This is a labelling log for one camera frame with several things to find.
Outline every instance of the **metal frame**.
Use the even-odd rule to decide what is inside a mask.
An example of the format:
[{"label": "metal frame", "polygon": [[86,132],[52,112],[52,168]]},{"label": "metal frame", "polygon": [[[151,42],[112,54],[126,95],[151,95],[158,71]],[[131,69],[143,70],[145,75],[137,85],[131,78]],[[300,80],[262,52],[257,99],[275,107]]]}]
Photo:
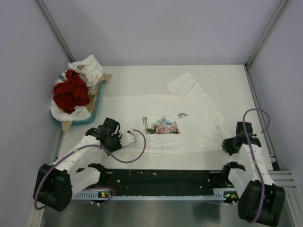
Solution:
[{"label": "metal frame", "polygon": [[46,4],[43,0],[36,0],[38,6],[40,7],[40,9],[42,10],[48,24],[50,25],[54,35],[56,36],[60,46],[62,47],[66,57],[68,58],[68,60],[70,62],[75,61],[75,58],[73,56],[73,54],[71,53],[66,41],[64,40],[60,30],[58,29],[55,21],[53,20],[53,17],[51,15],[51,13],[49,12],[48,8],[46,7]]},{"label": "metal frame", "polygon": [[257,43],[256,47],[254,48],[253,52],[251,53],[250,58],[248,59],[247,63],[245,64],[247,67],[249,67],[252,64],[252,62],[255,60],[257,54],[260,52],[261,48],[263,47],[264,43],[270,36],[270,34],[273,31],[278,20],[281,18],[282,14],[284,13],[285,9],[287,8],[289,2],[290,2],[290,0],[281,0],[280,5],[278,6],[274,16],[271,18],[263,35],[261,36],[261,38],[260,38],[259,42]]},{"label": "metal frame", "polygon": [[[37,2],[37,4],[39,5],[41,11],[43,12],[47,22],[49,23],[52,31],[54,32],[54,35],[56,36],[60,46],[62,47],[65,55],[67,56],[68,60],[70,62],[75,61],[75,58],[72,54],[72,52],[70,51],[65,39],[63,38],[59,28],[57,27],[54,19],[52,18],[44,0],[35,0]],[[266,42],[266,40],[268,39],[268,37],[270,36],[270,34],[272,33],[275,25],[277,24],[277,22],[279,21],[279,19],[281,18],[283,12],[285,11],[287,5],[289,4],[290,0],[281,0],[280,4],[275,12],[275,14],[273,15],[272,19],[270,20],[268,26],[266,27],[266,30],[264,31],[262,37],[260,38],[258,44],[256,45],[256,47],[254,48],[253,52],[251,53],[247,63],[244,65],[245,68],[245,72],[247,75],[247,79],[250,85],[250,89],[251,89],[251,93],[254,99],[254,103],[255,106],[257,108],[261,108],[261,102],[260,99],[258,98],[255,86],[254,86],[254,82],[253,82],[253,77],[251,75],[250,72],[250,66],[253,63],[253,61],[255,60],[257,54],[260,52],[260,50],[262,49],[264,43]],[[261,123],[261,127],[264,129],[267,123],[267,120],[264,118],[264,116],[261,113],[258,113],[258,117]],[[56,154],[58,154],[62,140],[63,140],[63,136],[64,134],[61,133],[60,136],[60,141],[58,141],[57,144],[57,152]],[[272,143],[272,140],[270,138],[269,132],[266,131],[264,133],[264,137],[265,137],[265,141],[267,143],[268,146],[268,150],[269,150],[269,155],[271,158],[272,163],[277,162],[279,166],[280,165],[280,160],[279,157],[275,154],[275,150],[274,150],[274,145]],[[300,203],[300,196],[297,192],[297,189],[295,187],[295,183],[293,180],[293,177],[291,175],[291,172],[289,171],[270,171],[270,175],[273,177],[273,180],[276,181],[278,186],[282,186],[285,188],[286,191],[286,199],[287,199],[287,205],[290,211],[290,214],[292,216],[294,225],[296,227],[303,227],[303,209],[301,207],[301,203]],[[29,227],[37,227],[39,226],[41,219],[42,219],[42,214],[43,211],[33,211],[32,213],[32,217],[31,217],[31,221],[29,223]]]}]

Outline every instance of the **white work surface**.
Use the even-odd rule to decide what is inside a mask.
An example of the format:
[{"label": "white work surface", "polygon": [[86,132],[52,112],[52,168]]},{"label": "white work surface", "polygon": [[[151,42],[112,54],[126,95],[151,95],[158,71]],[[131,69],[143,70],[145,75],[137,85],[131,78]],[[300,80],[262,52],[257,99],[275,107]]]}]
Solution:
[{"label": "white work surface", "polygon": [[[231,137],[235,136],[236,123],[242,121],[244,112],[255,107],[243,65],[105,66],[104,72],[113,74],[111,81],[103,86],[104,96],[166,94],[165,83],[189,72],[224,114],[224,124]],[[59,157],[63,157],[77,145],[88,129],[103,123],[100,122],[101,108],[102,105],[99,105],[93,123],[70,127],[64,135]],[[252,123],[254,132],[261,131],[256,112],[250,112],[246,121]],[[264,136],[259,136],[259,139],[264,163],[268,170],[272,170]],[[113,154],[122,160],[133,160],[139,155],[123,153],[123,149]],[[239,155],[229,156],[221,150],[184,154],[144,154],[131,164],[121,164],[104,154],[101,164],[106,168],[125,169],[222,170],[230,161],[241,163]]]}]

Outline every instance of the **red cloth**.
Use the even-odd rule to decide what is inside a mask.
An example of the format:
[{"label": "red cloth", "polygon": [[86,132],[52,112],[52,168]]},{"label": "red cloth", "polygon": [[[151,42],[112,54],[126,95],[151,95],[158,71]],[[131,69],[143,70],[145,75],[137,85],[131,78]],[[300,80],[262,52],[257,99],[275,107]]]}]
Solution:
[{"label": "red cloth", "polygon": [[66,78],[68,81],[53,88],[53,100],[64,112],[71,114],[75,111],[75,106],[84,106],[90,102],[89,89],[74,70],[67,70]]}]

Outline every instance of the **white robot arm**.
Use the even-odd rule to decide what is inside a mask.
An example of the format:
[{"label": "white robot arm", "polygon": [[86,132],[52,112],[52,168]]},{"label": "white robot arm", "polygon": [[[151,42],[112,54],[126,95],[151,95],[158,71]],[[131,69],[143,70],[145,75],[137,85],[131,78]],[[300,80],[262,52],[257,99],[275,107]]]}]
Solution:
[{"label": "white robot arm", "polygon": [[245,122],[245,128],[247,135],[243,122],[238,122],[236,136],[223,141],[223,149],[230,155],[238,153],[236,155],[241,157],[241,163],[228,163],[222,174],[233,184],[240,198],[238,214],[241,219],[276,226],[282,212],[285,191],[276,186],[269,175],[261,155],[261,143],[252,134],[251,123]]},{"label": "white robot arm", "polygon": [[51,165],[41,166],[34,191],[35,208],[38,208],[38,201],[62,211],[73,195],[97,183],[102,172],[102,166],[98,165],[102,161],[101,154],[111,155],[111,152],[136,141],[133,130],[123,135],[119,130],[118,122],[106,118],[103,125],[88,130],[65,157]]}]

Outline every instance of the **white wall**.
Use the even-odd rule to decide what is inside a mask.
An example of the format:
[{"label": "white wall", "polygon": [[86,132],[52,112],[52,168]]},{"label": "white wall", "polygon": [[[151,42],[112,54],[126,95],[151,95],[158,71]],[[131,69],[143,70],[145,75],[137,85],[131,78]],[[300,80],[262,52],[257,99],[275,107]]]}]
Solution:
[{"label": "white wall", "polygon": [[279,0],[44,0],[77,60],[246,63]]},{"label": "white wall", "polygon": [[251,66],[261,104],[284,169],[303,196],[303,1],[291,0]]},{"label": "white wall", "polygon": [[0,226],[26,226],[39,167],[54,156],[50,115],[67,58],[34,0],[0,4]]}]

